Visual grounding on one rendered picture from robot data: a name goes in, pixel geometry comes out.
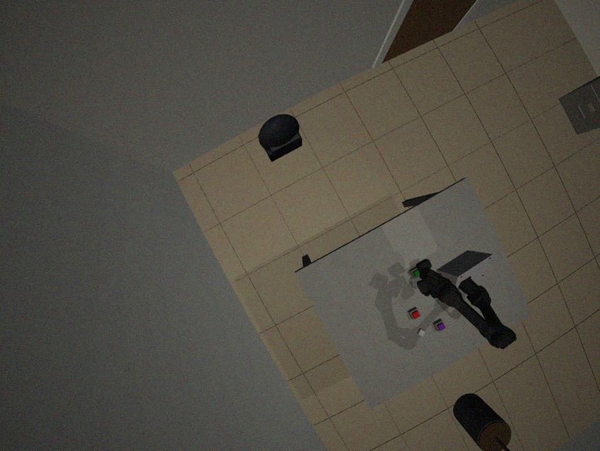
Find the green button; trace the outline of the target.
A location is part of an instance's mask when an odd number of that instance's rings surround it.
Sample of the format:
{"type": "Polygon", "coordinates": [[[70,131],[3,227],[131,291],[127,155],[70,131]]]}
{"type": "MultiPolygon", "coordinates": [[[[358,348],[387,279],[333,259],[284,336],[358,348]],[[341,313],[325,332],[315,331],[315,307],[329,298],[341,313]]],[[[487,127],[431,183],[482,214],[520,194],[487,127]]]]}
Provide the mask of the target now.
{"type": "Polygon", "coordinates": [[[412,276],[413,279],[414,278],[416,279],[420,275],[417,266],[414,267],[414,268],[412,268],[412,269],[410,269],[409,272],[410,272],[410,274],[411,274],[411,276],[412,276]]]}

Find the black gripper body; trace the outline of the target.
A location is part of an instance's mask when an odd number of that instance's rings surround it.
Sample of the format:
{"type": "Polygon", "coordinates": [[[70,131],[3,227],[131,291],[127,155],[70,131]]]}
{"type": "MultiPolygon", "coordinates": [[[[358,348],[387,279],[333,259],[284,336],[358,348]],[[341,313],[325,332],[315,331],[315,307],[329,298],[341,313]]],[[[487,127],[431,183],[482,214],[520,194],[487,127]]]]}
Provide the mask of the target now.
{"type": "MultiPolygon", "coordinates": [[[[428,259],[423,259],[422,261],[420,261],[419,263],[416,264],[418,271],[421,272],[422,269],[424,269],[425,267],[431,268],[432,264],[430,263],[430,261],[428,259]]],[[[433,298],[437,298],[433,292],[431,291],[431,297],[433,298]]]]}

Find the purple button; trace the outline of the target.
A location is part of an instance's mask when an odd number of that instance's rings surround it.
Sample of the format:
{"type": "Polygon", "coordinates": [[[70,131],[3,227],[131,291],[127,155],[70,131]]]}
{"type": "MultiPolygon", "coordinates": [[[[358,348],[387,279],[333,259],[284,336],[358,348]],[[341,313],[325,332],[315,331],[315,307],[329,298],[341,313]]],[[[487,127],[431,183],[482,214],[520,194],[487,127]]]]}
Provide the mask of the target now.
{"type": "Polygon", "coordinates": [[[435,322],[433,322],[433,325],[435,326],[435,329],[437,331],[445,329],[445,327],[446,327],[443,320],[441,320],[440,318],[438,320],[436,320],[435,322]]]}

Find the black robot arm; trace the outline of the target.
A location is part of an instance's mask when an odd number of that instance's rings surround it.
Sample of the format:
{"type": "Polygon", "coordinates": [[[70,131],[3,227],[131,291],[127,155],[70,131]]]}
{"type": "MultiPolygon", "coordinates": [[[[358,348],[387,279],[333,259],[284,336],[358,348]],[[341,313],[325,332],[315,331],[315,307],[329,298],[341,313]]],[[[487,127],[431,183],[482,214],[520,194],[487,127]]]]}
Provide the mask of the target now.
{"type": "Polygon", "coordinates": [[[422,280],[417,282],[417,286],[422,294],[430,296],[432,291],[441,302],[456,308],[492,346],[504,349],[517,340],[514,331],[504,326],[493,311],[487,290],[483,286],[478,286],[471,276],[460,282],[458,288],[468,295],[467,299],[481,310],[485,319],[463,300],[462,294],[449,279],[428,267],[422,269],[419,276],[422,280]],[[438,290],[440,291],[437,292],[438,290]]]}

